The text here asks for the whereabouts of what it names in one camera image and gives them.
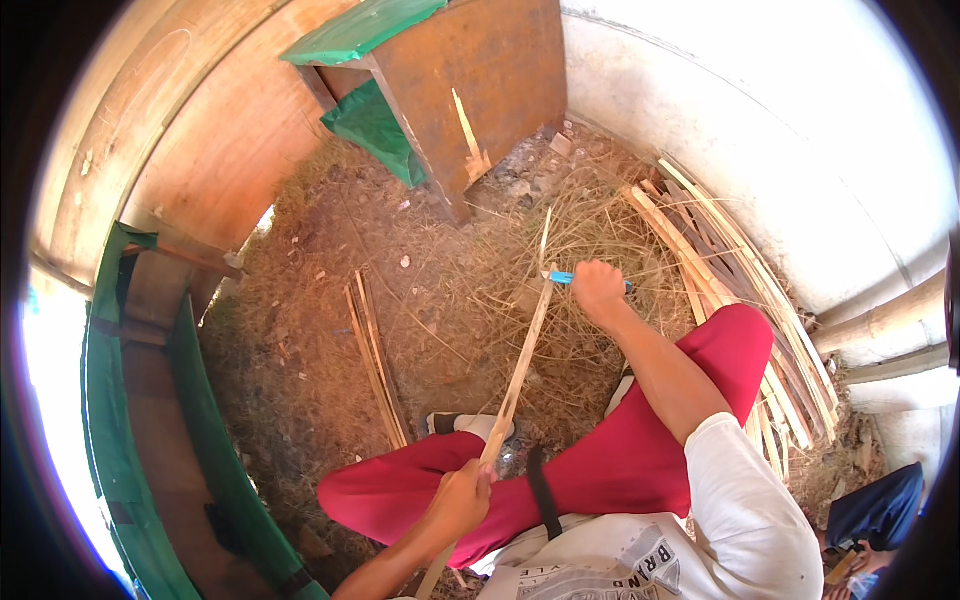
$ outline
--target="green tarp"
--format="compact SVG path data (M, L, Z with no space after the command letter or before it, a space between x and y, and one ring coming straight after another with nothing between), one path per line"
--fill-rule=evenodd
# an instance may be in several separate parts
M407 187L426 180L417 155L376 80L351 91L320 120L337 137L358 144L376 156Z
M206 486L233 523L247 558L271 587L280 589L303 569L303 563L263 507L230 443L206 378L189 296L183 298L167 349L183 420ZM329 596L311 581L293 598L327 600Z
M446 0L367 0L301 37L280 59L330 66L359 59L445 5Z
M119 540L131 576L154 600L199 600L156 513L127 413L117 330L130 285L129 277L121 273L121 262L129 261L126 271L130 271L135 261L135 257L122 257L130 242L154 249L156 235L114 224L89 305L81 395L90 474L103 495L114 539Z

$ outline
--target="ground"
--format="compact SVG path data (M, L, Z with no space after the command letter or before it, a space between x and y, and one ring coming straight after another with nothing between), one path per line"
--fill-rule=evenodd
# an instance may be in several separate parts
M204 317L204 358L228 432L277 524L326 589L382 548L326 518L314 493L327 472L390 449L344 296L357 270L371 287L414 431L431 411L498 409L539 295L532 286L548 206L546 264L572 271L579 260L612 262L635 284L630 302L648 323L671 340L693 328L672 254L619 195L624 183L659 177L652 161L580 126L567 135L570 157L540 136L521 142L469 190L474 218L463 228L422 187L408 190L362 150L326 140L280 190L272 228L242 251L243 282L225 287ZM558 289L502 476L523 471L532 445L543 444L549 458L589 432L622 365L618 348ZM839 444L791 469L814 519L824 486L836 483L812 466L848 468L859 438ZM805 483L811 470L815 485ZM861 479L839 476L848 491ZM435 597L473 597L482 582L467 581L472 589L461 589L448 570Z

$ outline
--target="white wall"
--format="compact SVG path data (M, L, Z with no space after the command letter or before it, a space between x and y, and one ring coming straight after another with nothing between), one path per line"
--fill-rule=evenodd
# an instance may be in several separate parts
M907 56L866 4L561 5L570 111L638 148L666 151L731 199L730 211L824 321L860 314L943 267L957 221L955 165ZM936 317L844 358L866 365L944 339ZM918 388L908 401L956 399L954 375L932 379L924 390L951 397L931 400ZM914 449L938 464L939 442L923 437ZM903 440L891 446L912 447ZM913 451L896 450L891 467Z

